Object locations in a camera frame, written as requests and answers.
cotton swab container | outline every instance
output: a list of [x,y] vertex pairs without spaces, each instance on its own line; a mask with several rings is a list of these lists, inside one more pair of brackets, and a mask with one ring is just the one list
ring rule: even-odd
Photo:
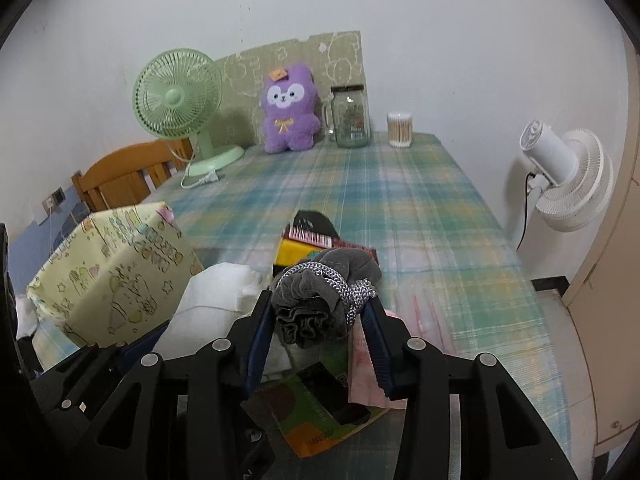
[[386,115],[389,144],[394,148],[408,148],[414,138],[414,118],[409,112],[389,112]]

green cardboard with cartoon drawings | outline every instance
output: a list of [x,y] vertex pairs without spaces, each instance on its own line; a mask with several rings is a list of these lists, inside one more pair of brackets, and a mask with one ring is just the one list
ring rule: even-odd
[[163,203],[92,213],[27,295],[78,346],[130,343],[169,319],[202,265]]

silver bolt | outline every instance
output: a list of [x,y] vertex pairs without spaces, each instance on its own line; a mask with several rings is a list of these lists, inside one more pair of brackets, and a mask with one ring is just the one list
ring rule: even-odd
[[424,342],[424,339],[420,339],[419,337],[412,337],[407,340],[406,345],[411,350],[424,350],[427,348],[427,343]]
[[140,363],[143,366],[153,366],[157,362],[158,362],[157,354],[147,354],[145,356],[142,356],[142,359],[140,359]]
[[229,341],[229,339],[227,339],[226,337],[221,337],[220,339],[216,339],[211,344],[211,346],[213,346],[214,350],[217,350],[218,352],[223,352],[231,347],[231,341]]
[[498,359],[495,358],[493,354],[480,354],[480,362],[484,366],[495,366],[498,362]]
[[259,430],[254,430],[253,428],[251,428],[250,430],[246,430],[244,432],[244,435],[249,442],[257,442],[262,438],[262,432]]

black power cord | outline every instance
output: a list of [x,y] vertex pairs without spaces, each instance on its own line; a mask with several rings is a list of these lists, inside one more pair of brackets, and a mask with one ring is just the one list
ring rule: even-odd
[[522,241],[524,240],[524,234],[527,232],[527,203],[529,202],[529,190],[527,186],[529,185],[529,179],[535,177],[535,173],[527,173],[527,176],[524,179],[524,227],[522,228],[522,236],[520,237],[520,243],[518,244],[518,249],[522,245]]

green fan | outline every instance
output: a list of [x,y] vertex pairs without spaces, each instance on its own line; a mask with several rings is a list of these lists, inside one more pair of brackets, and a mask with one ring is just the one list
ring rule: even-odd
[[200,160],[187,168],[189,176],[208,175],[238,160],[240,146],[214,148],[207,122],[220,108],[222,75],[205,54],[177,48],[156,56],[144,67],[133,90],[138,122],[164,140],[195,136]]

